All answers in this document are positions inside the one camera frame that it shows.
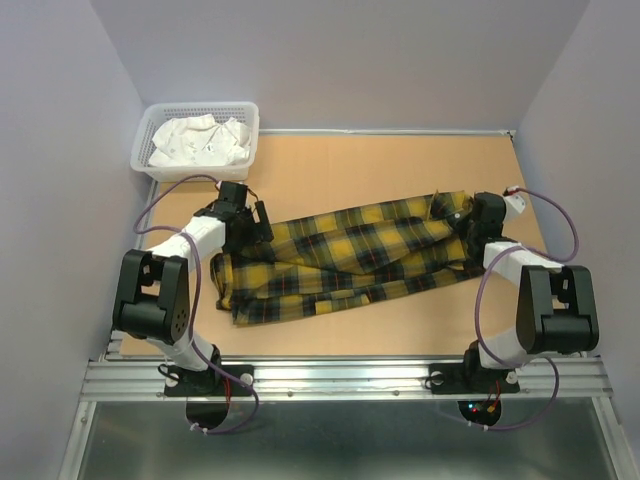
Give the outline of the yellow plaid long sleeve shirt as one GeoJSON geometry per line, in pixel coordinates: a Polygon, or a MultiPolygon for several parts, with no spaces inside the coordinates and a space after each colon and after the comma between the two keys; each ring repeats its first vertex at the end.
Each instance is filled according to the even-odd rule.
{"type": "Polygon", "coordinates": [[[464,191],[280,222],[274,238],[210,262],[216,306],[236,325],[299,320],[473,279],[464,191]]]}

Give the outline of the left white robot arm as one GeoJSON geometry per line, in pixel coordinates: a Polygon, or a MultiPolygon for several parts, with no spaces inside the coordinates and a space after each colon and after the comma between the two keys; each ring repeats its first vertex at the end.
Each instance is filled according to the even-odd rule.
{"type": "Polygon", "coordinates": [[[170,389],[210,394],[231,377],[222,371],[219,349],[195,332],[198,294],[190,293],[190,273],[196,273],[196,290],[202,287],[202,259],[217,252],[236,253],[247,246],[273,239],[264,203],[246,185],[214,182],[218,197],[193,213],[182,228],[155,226],[171,236],[148,249],[125,253],[118,278],[112,325],[117,331],[144,340],[172,361],[159,368],[170,389]]]}

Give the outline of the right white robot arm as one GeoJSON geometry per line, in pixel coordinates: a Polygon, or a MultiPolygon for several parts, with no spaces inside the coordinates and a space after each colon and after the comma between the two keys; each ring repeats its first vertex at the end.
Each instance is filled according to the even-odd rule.
{"type": "Polygon", "coordinates": [[[470,259],[484,274],[474,303],[476,340],[460,366],[463,384],[482,390],[493,381],[502,382],[516,368],[545,353],[570,355],[593,351],[600,332],[590,271],[571,265],[580,241],[568,212],[549,197],[526,188],[510,187],[502,194],[474,195],[466,219],[465,240],[470,259]],[[566,258],[554,257],[503,235],[504,224],[523,213],[527,194],[551,205],[570,228],[573,247],[566,258]],[[518,288],[515,324],[486,338],[480,313],[486,285],[496,274],[518,288]]]}

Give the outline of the white long sleeve shirt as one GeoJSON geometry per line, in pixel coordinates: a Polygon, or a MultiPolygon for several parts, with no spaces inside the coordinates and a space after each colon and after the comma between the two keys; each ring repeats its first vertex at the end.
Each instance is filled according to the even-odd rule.
{"type": "Polygon", "coordinates": [[[251,129],[231,117],[219,123],[211,114],[173,118],[152,137],[152,167],[222,167],[246,163],[251,129]]]}

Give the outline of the white perforated plastic basket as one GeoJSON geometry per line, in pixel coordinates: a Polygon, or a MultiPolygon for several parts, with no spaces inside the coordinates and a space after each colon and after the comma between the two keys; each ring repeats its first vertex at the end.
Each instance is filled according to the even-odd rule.
{"type": "Polygon", "coordinates": [[[249,168],[254,163],[258,145],[259,109],[248,101],[231,102],[183,102],[160,103],[147,108],[138,127],[131,152],[130,165],[152,179],[176,182],[186,176],[204,174],[219,180],[243,181],[248,178],[249,168]],[[173,118],[198,117],[211,114],[219,123],[234,117],[251,129],[250,157],[246,163],[222,167],[152,167],[149,158],[155,146],[152,137],[159,127],[173,118]]]}

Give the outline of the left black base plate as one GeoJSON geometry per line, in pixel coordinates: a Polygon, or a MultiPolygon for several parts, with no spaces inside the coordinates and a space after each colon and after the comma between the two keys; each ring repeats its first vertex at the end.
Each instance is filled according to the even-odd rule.
{"type": "Polygon", "coordinates": [[[218,375],[214,370],[190,371],[175,365],[161,363],[157,371],[164,377],[164,395],[173,398],[186,397],[250,397],[244,387],[218,375]]]}

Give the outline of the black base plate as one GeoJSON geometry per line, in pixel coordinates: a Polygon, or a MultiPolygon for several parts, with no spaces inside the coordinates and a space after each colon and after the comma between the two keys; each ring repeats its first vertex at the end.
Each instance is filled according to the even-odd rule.
{"type": "Polygon", "coordinates": [[[175,365],[161,363],[157,371],[164,377],[164,395],[173,398],[186,397],[250,397],[244,387],[218,375],[214,370],[190,371],[175,365]]]}
{"type": "Polygon", "coordinates": [[[462,363],[432,363],[428,367],[426,381],[435,395],[485,394],[496,392],[518,393],[517,381],[509,383],[508,370],[492,370],[479,367],[471,371],[462,363]]]}

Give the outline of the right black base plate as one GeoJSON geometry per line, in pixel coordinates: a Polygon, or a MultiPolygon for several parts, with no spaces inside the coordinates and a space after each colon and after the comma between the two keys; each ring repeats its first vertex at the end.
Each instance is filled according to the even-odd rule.
{"type": "Polygon", "coordinates": [[[432,363],[428,367],[426,381],[435,395],[485,394],[496,392],[518,393],[517,381],[509,383],[508,370],[492,370],[479,367],[471,371],[462,363],[432,363]]]}

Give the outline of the aluminium mounting rail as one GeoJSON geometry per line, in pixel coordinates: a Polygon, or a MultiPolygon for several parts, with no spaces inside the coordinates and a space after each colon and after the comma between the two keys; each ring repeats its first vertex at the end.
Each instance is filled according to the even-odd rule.
{"type": "MultiPolygon", "coordinates": [[[[164,393],[165,379],[156,358],[90,362],[80,399],[85,402],[178,401],[164,393]]],[[[454,357],[227,357],[225,370],[253,365],[253,387],[264,403],[287,401],[443,400],[425,386],[431,363],[457,363],[454,357]]],[[[554,359],[559,372],[557,398],[610,398],[613,388],[599,358],[554,359]]],[[[520,391],[507,399],[547,399],[554,374],[538,359],[516,370],[520,391]]]]}

